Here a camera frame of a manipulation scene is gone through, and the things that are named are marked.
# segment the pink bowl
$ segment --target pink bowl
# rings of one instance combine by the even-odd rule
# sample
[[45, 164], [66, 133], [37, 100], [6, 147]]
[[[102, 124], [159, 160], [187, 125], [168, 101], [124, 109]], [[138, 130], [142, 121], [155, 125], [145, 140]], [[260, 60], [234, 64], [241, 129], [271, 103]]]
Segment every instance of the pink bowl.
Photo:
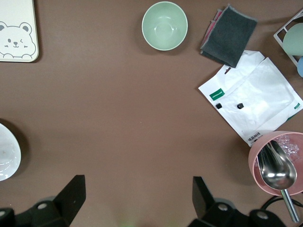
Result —
[[303, 192], [303, 133], [300, 132], [292, 132], [292, 131], [274, 131], [270, 132], [262, 137], [260, 137], [251, 147], [248, 162], [250, 167], [250, 172], [254, 177], [257, 185], [264, 191], [272, 195], [281, 195], [281, 192], [276, 189], [272, 189], [265, 182], [261, 177], [261, 173], [259, 170], [258, 165], [255, 165], [258, 153], [261, 149], [271, 140], [282, 136], [288, 135], [290, 142], [293, 144], [297, 144], [299, 151], [298, 156], [299, 158], [293, 162], [296, 170], [297, 170], [297, 180], [288, 188], [288, 192], [290, 195], [295, 195], [298, 193]]

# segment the white cutting board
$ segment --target white cutting board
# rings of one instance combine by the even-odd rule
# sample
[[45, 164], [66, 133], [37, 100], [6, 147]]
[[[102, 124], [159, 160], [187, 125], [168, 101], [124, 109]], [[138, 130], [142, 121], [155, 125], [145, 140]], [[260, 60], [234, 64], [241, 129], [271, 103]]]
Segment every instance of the white cutting board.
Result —
[[31, 62], [38, 54], [34, 0], [0, 0], [0, 61]]

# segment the green label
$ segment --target green label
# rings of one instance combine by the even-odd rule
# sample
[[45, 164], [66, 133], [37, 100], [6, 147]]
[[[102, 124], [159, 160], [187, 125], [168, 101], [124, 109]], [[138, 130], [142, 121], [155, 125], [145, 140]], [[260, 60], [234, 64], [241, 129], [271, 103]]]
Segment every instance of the green label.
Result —
[[222, 88], [220, 88], [219, 90], [213, 92], [209, 96], [212, 98], [212, 100], [217, 100], [218, 98], [221, 98], [223, 95], [225, 95], [225, 93], [222, 90]]
[[299, 106], [300, 106], [300, 103], [298, 103], [298, 104], [294, 107], [294, 109], [295, 109], [295, 110], [298, 109]]

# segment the metal spoon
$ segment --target metal spoon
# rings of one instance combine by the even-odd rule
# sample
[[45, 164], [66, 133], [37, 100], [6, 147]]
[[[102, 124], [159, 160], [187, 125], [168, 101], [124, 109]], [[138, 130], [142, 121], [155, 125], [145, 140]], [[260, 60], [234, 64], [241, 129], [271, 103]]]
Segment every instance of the metal spoon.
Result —
[[287, 191], [297, 179], [297, 171], [293, 163], [274, 140], [260, 151], [258, 163], [264, 182], [269, 187], [281, 191], [293, 222], [298, 223], [300, 221], [298, 214]]

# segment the green bowl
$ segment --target green bowl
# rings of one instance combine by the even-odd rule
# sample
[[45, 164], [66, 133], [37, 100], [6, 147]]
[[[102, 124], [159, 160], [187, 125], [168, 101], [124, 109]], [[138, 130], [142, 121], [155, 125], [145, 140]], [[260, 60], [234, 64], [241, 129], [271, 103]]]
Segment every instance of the green bowl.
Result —
[[158, 2], [146, 11], [142, 20], [142, 33], [146, 42], [160, 51], [179, 46], [187, 34], [187, 18], [177, 4]]

